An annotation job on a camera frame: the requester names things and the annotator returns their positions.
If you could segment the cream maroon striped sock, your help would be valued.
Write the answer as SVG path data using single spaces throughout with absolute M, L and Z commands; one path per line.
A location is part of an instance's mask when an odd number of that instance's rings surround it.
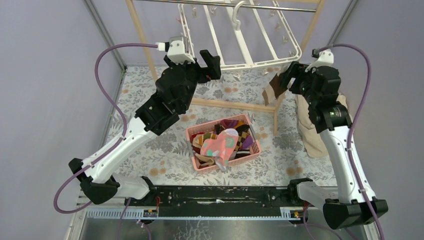
M 213 166 L 215 164 L 215 160 L 210 156 L 204 156 L 200 154 L 202 145 L 198 145 L 196 143 L 191 143 L 191 146 L 193 147 L 193 150 L 195 152 L 195 156 L 197 157 L 198 161 L 200 162 L 201 167 L 209 167 Z

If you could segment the pink plastic basket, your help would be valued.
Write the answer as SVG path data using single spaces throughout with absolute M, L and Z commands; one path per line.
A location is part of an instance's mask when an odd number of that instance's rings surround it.
M 189 147 L 193 152 L 193 154 L 191 155 L 191 160 L 192 160 L 193 167 L 196 171 L 200 173 L 207 173 L 207 172 L 215 171 L 219 169 L 219 167 L 216 166 L 215 164 L 211 166 L 206 166 L 206 167 L 200 166 L 200 162 L 198 158 L 195 156 L 195 151 L 192 147 L 192 140 L 194 138 L 193 135 L 203 134 L 208 132 L 216 133 L 216 128 L 215 128 L 216 125 L 220 125 L 225 128 L 239 127 L 242 125 L 248 126 L 247 134 L 245 134 L 246 138 L 243 139 L 242 145 L 238 150 L 250 150 L 250 155 L 241 157 L 241 158 L 230 159 L 228 163 L 229 166 L 235 166 L 247 161 L 251 161 L 261 154 L 262 148 L 260 146 L 259 141 L 257 140 L 254 129 L 252 127 L 252 123 L 246 114 L 239 114 L 239 115 L 231 116 L 228 118 L 209 121 L 209 122 L 195 125 L 186 129 L 186 138 L 187 138 L 187 141 L 189 142 Z

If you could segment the pink sock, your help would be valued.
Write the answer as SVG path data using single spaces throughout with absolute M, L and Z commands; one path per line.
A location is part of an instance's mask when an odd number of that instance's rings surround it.
M 239 134 L 234 128 L 228 128 L 219 133 L 216 139 L 204 140 L 200 155 L 211 157 L 215 164 L 222 170 L 227 170 L 230 156 L 237 147 Z

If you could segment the mustard yellow striped sock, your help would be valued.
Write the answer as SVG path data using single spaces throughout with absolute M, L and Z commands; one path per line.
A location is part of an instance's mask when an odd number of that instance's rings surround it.
M 249 149 L 240 149 L 236 151 L 233 155 L 234 155 L 234 159 L 238 159 L 238 158 L 249 156 L 250 154 L 251 152 Z

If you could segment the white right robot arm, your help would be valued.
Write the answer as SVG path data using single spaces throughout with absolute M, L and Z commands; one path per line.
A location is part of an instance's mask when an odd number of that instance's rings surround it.
M 308 117 L 327 149 L 338 188 L 338 194 L 333 194 L 311 179 L 292 180 L 287 201 L 293 206 L 306 201 L 317 207 L 333 230 L 368 225 L 387 213 L 388 203 L 376 197 L 349 136 L 353 123 L 347 108 L 338 101 L 339 71 L 293 61 L 278 78 L 281 88 L 306 100 Z

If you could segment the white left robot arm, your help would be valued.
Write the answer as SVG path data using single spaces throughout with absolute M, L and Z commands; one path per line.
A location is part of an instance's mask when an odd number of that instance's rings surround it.
M 93 155 L 69 162 L 83 193 L 93 204 L 103 204 L 113 197 L 137 199 L 144 206 L 154 202 L 155 187 L 147 177 L 131 178 L 115 171 L 130 155 L 179 121 L 189 109 L 198 84 L 221 78 L 220 56 L 208 50 L 201 50 L 200 55 L 205 67 L 196 59 L 178 63 L 168 53 L 164 57 L 168 67 L 155 81 L 155 93 L 135 111 L 123 134 Z

